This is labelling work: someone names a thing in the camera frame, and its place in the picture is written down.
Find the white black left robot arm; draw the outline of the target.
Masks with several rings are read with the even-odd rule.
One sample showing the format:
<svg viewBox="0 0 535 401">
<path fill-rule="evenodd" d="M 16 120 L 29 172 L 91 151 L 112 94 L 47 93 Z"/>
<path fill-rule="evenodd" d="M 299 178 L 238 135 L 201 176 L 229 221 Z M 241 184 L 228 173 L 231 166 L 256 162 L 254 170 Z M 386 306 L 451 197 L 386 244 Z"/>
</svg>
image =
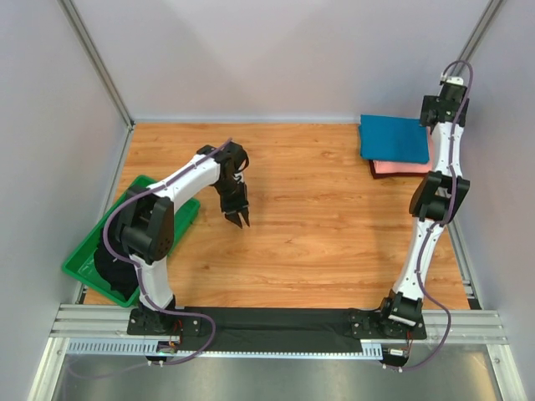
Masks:
<svg viewBox="0 0 535 401">
<path fill-rule="evenodd" d="M 245 148 L 227 140 L 205 145 L 179 170 L 147 187 L 132 186 L 104 224 L 102 240 L 114 258 L 134 268 L 140 303 L 160 316 L 180 316 L 168 280 L 167 257 L 175 245 L 176 214 L 207 187 L 219 196 L 221 213 L 242 228 L 250 225 L 244 171 Z"/>
</svg>

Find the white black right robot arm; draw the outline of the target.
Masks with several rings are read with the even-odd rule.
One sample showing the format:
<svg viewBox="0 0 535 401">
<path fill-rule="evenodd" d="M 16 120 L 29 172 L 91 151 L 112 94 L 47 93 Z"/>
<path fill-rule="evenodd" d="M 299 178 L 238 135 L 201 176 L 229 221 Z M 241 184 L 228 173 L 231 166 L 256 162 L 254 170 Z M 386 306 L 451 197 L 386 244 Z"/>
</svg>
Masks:
<svg viewBox="0 0 535 401">
<path fill-rule="evenodd" d="M 434 250 L 470 189 L 460 162 L 468 93 L 462 78 L 443 78 L 440 93 L 423 100 L 420 124 L 430 133 L 432 167 L 410 201 L 413 231 L 405 264 L 380 306 L 383 322 L 396 329 L 423 323 L 425 280 Z"/>
</svg>

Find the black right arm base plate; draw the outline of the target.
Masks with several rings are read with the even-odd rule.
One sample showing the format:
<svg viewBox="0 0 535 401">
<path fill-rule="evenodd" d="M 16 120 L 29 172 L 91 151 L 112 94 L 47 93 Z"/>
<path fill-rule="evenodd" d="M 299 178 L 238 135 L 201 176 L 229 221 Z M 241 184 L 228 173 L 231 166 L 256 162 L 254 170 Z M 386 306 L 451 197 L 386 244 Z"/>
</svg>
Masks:
<svg viewBox="0 0 535 401">
<path fill-rule="evenodd" d="M 427 339 L 425 324 L 420 320 L 415 326 L 383 317 L 378 309 L 349 309 L 349 325 L 353 338 L 358 339 Z"/>
</svg>

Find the blue t shirt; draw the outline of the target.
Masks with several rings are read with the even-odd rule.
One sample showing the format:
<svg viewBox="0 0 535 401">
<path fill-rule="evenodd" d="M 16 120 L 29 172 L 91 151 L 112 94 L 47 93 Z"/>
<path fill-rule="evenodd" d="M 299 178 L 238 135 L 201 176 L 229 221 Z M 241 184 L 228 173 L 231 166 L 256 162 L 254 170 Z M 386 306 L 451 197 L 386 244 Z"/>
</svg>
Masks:
<svg viewBox="0 0 535 401">
<path fill-rule="evenodd" d="M 366 160 L 426 164 L 430 161 L 428 136 L 418 119 L 360 116 L 360 155 Z"/>
</svg>

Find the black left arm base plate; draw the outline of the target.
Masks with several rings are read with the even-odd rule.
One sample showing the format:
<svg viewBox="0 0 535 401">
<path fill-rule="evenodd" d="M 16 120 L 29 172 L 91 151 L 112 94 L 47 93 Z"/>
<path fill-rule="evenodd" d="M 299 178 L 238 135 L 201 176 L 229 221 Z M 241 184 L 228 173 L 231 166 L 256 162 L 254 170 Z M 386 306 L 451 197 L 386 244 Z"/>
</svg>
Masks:
<svg viewBox="0 0 535 401">
<path fill-rule="evenodd" d="M 130 312 L 126 332 L 129 335 L 171 335 L 176 336 L 182 331 L 178 316 L 153 311 L 144 307 L 134 308 Z"/>
</svg>

